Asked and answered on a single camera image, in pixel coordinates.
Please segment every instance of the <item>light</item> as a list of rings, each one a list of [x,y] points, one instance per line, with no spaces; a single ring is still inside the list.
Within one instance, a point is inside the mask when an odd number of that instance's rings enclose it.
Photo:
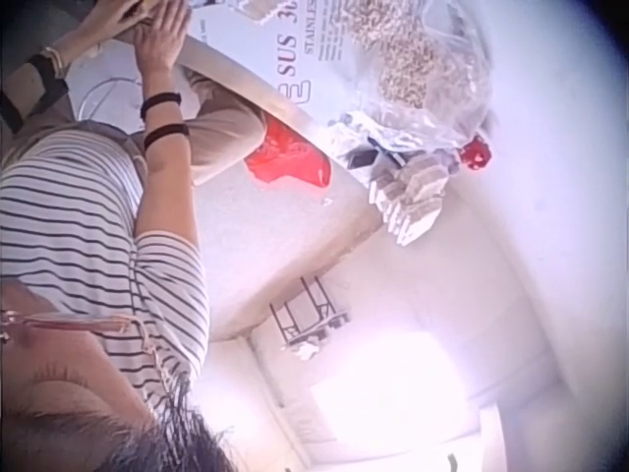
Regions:
[[[312,393],[338,440],[371,448],[443,441],[466,409],[454,367],[424,332],[370,344]]]

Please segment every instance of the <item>plastic bag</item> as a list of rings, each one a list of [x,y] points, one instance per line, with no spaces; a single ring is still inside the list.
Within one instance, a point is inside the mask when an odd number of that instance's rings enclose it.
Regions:
[[[396,151],[470,141],[491,86],[483,43],[458,0],[347,0],[340,21],[360,51],[350,129]]]
[[[262,182],[291,176],[316,187],[330,183],[329,159],[316,147],[271,115],[266,115],[266,139],[245,159],[249,170]]]

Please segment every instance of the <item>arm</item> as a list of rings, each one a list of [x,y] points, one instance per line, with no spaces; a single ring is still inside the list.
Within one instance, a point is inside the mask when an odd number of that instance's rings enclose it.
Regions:
[[[172,69],[190,22],[185,0],[163,2],[149,27],[141,25],[135,38],[144,99],[174,91]],[[145,136],[164,125],[183,123],[176,103],[166,102],[146,114]],[[146,151],[148,175],[136,221],[136,237],[166,231],[198,246],[193,206],[191,150],[184,135],[169,135]]]
[[[57,77],[62,78],[70,65],[96,44],[128,29],[147,15],[145,8],[138,8],[130,18],[124,14],[137,3],[137,0],[101,0],[86,19],[74,31],[69,32],[52,45],[61,59],[60,67],[55,67]],[[16,108],[22,121],[33,111],[45,94],[44,83],[31,64],[24,64],[2,84],[2,91]],[[0,118],[0,141],[2,155],[13,143],[13,132],[4,119]]]

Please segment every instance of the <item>clear plastic bag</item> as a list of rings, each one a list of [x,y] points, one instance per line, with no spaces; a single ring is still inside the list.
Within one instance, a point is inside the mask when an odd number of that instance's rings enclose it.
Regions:
[[[489,65],[458,0],[346,0],[339,17],[358,46],[343,119],[395,151],[459,148],[486,117]]]

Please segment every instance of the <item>hand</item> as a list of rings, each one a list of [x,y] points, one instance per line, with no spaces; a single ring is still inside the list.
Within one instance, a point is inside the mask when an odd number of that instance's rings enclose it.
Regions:
[[[152,24],[136,26],[136,61],[143,77],[172,71],[184,46],[190,17],[187,0],[161,0]]]
[[[155,0],[98,0],[76,33],[89,47],[117,36],[148,17]]]

